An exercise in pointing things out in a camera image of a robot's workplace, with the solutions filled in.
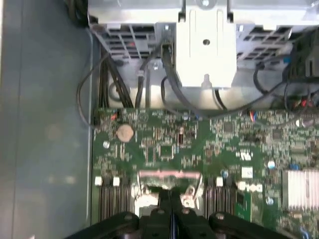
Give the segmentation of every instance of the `chip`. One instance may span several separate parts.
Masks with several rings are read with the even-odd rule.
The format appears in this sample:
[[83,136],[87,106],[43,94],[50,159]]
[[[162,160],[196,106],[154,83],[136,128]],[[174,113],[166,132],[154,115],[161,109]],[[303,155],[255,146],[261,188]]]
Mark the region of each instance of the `chip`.
[[234,125],[233,122],[224,122],[224,133],[233,133]]
[[237,200],[236,202],[240,205],[240,206],[244,206],[244,195],[242,195],[241,193],[237,193]]
[[171,155],[172,155],[171,146],[161,146],[160,147],[160,155],[161,155],[161,157],[171,157]]
[[282,129],[273,129],[273,140],[282,140],[283,130]]
[[206,157],[210,158],[213,156],[213,150],[212,149],[207,149],[206,150]]

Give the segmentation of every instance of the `screw hole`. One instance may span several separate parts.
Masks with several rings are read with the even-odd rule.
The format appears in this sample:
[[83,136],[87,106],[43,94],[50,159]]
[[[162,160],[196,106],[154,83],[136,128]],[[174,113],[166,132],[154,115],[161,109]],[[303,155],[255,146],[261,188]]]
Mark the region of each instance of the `screw hole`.
[[207,235],[206,235],[205,232],[200,232],[200,233],[199,233],[199,236],[202,237],[202,238],[205,238]]
[[208,40],[208,39],[203,40],[203,44],[205,46],[208,46],[210,44],[210,40]]

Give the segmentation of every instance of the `green circuit board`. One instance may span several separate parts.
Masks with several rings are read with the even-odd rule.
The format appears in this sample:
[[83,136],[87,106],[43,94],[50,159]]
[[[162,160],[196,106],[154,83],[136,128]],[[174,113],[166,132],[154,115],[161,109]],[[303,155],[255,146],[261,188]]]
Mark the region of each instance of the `green circuit board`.
[[[123,192],[117,180],[130,179],[130,185],[136,186],[146,175],[143,180],[155,186],[163,183],[165,187],[182,187],[197,184],[200,173],[203,183],[197,189],[201,191],[197,207],[204,215],[205,203],[214,200],[213,196],[202,199],[208,180],[218,190],[226,185],[235,188],[228,201],[233,214],[282,233],[318,238],[317,202],[312,201],[310,206],[303,202],[295,205],[286,199],[287,195],[294,196],[292,180],[288,179],[291,175],[296,172],[303,175],[310,169],[314,178],[319,175],[317,115],[307,113],[282,127],[261,126],[283,123],[293,117],[284,111],[261,111],[257,112],[256,123],[243,113],[205,120],[188,114],[176,116],[166,110],[99,110],[103,127],[94,131],[92,223],[104,218],[101,211],[110,207],[113,213],[134,211],[134,197],[132,201],[120,202],[123,195],[130,197],[133,187]],[[163,172],[173,172],[175,176]],[[190,175],[187,182],[180,179],[181,172]],[[116,190],[103,188],[102,193],[104,182],[112,178],[116,180],[111,188],[115,185]],[[229,191],[225,192],[223,199],[228,197]],[[112,202],[103,205],[102,201],[110,194],[116,207]]]

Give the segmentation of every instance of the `gray surface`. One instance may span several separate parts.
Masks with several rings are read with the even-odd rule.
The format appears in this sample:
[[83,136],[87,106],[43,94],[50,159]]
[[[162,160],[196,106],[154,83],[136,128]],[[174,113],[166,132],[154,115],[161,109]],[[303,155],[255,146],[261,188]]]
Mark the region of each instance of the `gray surface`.
[[5,1],[1,239],[56,239],[89,223],[88,129],[75,107],[89,53],[88,34],[72,26],[63,1]]

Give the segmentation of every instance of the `heatsink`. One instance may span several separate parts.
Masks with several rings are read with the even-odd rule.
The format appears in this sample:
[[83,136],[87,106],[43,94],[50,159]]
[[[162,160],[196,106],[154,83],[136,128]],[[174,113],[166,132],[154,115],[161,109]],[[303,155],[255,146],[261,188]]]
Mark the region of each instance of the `heatsink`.
[[284,171],[282,174],[283,207],[290,211],[319,209],[319,171]]

